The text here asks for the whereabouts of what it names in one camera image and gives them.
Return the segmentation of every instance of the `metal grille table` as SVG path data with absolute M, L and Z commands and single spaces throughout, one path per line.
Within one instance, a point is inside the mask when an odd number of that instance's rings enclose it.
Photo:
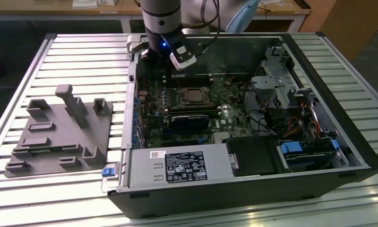
M 378 154 L 378 94 L 324 37 L 293 34 L 293 38 Z M 126 34 L 97 34 L 57 35 L 43 41 L 0 120 L 0 226 L 378 225 L 378 175 L 318 199 L 138 220 L 123 217 L 107 200 L 117 179 L 102 181 L 99 170 L 7 179 L 3 167 L 26 124 L 25 107 L 31 98 L 61 103 L 57 84 L 71 84 L 83 102 L 102 97 L 113 103 L 107 162 L 119 160 L 126 39 Z

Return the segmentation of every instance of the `blue release tab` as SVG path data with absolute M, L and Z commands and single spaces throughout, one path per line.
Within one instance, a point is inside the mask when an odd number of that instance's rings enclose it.
M 339 144 L 336 140 L 330 140 L 330 143 L 332 145 L 334 150 L 336 150 L 339 148 Z
M 289 152 L 287 147 L 285 146 L 285 144 L 279 145 L 279 150 L 282 150 L 283 154 Z
M 102 169 L 102 177 L 114 176 L 114 167 Z
M 282 153 L 287 153 L 287 152 L 302 152 L 302 148 L 298 142 L 285 142 L 281 146 L 279 146 Z

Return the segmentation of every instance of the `white table leg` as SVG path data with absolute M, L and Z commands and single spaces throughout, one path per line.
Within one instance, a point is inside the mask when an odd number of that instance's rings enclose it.
M 131 33 L 130 16 L 119 16 L 121 29 L 123 33 Z
M 302 26 L 302 22 L 303 22 L 303 19 L 305 19 L 305 15 L 297 15 L 294 20 L 291 21 L 291 24 L 289 26 L 289 30 L 287 32 L 289 33 L 294 33 L 294 32 L 298 32 L 299 31 L 299 28 Z

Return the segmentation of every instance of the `red wire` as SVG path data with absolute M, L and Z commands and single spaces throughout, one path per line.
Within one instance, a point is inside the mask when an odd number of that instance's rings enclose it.
M 295 117 L 291 117 L 291 118 L 290 118 L 290 121 L 289 121 L 289 130 L 290 130 L 290 126 L 291 126 L 291 121 L 293 121 L 294 119 L 297 119 L 297 118 L 295 118 Z

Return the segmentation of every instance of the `warning label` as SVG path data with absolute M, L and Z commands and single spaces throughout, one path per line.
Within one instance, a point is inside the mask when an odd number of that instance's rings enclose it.
M 207 180 L 202 151 L 165 154 L 166 182 Z

